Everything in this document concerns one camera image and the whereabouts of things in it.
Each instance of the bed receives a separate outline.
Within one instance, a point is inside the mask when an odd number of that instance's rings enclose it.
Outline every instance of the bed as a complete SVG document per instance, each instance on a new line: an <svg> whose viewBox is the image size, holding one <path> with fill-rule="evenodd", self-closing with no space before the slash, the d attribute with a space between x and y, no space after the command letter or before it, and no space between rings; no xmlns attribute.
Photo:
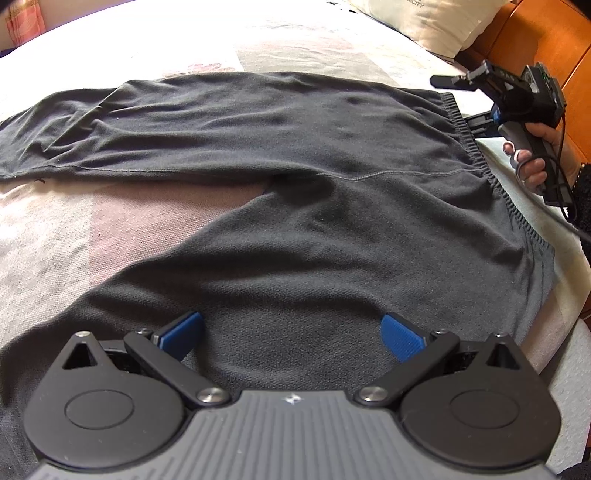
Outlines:
<svg viewBox="0 0 591 480"><path fill-rule="evenodd" d="M176 0L165 8L137 0L32 40L0 59L0 70L0 121L59 90L112 87L129 79L292 70L431 89L432 74L460 71L347 4L322 0L220 5ZM464 115L492 104L480 92L454 95ZM591 421L591 335L577 322L591 273L578 241L522 195L502 140L486 139L480 146L513 202L556 250L555 286L522 347L538 371L554 357L546 374L563 429L548 464L560 472L581 460ZM127 265L177 245L244 205L264 187L0 183L0 345L49 321Z"/></svg>

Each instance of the black fuzzy sleeve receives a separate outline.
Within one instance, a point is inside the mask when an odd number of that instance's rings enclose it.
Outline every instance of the black fuzzy sleeve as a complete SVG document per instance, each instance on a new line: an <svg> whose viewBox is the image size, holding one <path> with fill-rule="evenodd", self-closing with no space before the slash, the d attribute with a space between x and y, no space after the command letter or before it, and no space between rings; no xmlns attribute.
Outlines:
<svg viewBox="0 0 591 480"><path fill-rule="evenodd" d="M591 164L581 168L579 178L574 184L573 195L579 213L576 226L591 234ZM581 244L587 260L591 262L591 244L583 240Z"/></svg>

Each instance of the gray textured surface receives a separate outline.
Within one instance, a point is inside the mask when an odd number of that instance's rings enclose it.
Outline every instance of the gray textured surface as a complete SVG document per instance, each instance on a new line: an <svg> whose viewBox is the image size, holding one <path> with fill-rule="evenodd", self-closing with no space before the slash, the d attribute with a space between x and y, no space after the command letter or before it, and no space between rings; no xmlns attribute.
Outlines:
<svg viewBox="0 0 591 480"><path fill-rule="evenodd" d="M547 465L561 472L579 463L591 423L591 333L578 321L542 372L560 409L562 427Z"/></svg>
<svg viewBox="0 0 591 480"><path fill-rule="evenodd" d="M385 410L340 391L245 391L202 410L168 451L125 471L90 475L42 466L30 480L549 480L542 466L502 476L436 463L409 444Z"/></svg>

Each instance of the gray gripper base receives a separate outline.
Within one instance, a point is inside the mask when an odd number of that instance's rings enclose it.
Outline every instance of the gray gripper base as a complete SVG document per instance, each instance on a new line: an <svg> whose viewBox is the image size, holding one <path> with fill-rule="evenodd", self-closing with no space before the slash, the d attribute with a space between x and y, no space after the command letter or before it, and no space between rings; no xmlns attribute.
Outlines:
<svg viewBox="0 0 591 480"><path fill-rule="evenodd" d="M543 465L504 475L455 470L421 453L386 410L341 391L244 391L200 410L166 451L110 473L42 464L30 480L551 480Z"/></svg>

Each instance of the human hand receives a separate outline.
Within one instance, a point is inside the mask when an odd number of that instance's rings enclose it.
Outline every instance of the human hand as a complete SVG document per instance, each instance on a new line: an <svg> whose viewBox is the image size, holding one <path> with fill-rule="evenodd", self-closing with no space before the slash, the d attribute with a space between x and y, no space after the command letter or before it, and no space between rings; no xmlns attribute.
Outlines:
<svg viewBox="0 0 591 480"><path fill-rule="evenodd" d="M527 123L525 124L525 127L532 135L543 138L548 143L550 143L554 153L558 155L558 150L560 149L560 140L562 138L562 132L560 130L555 130L554 128L544 124ZM503 145L503 151L506 155L513 155L515 153L515 147L512 143L506 142ZM532 153L529 150L518 150L515 154L515 159L517 160L517 163L523 163L529 160L531 156ZM564 171L564 175L566 175L567 182L569 182L569 185L572 187L574 181L577 178L581 162L571 150L566 139L564 140L564 145L562 148L560 166ZM528 190L533 193L536 193L536 187L542 185L546 180L547 175L544 171L544 167L545 160L543 158L537 158L536 160L533 160L527 165L523 166L519 172L519 177L524 181Z"/></svg>

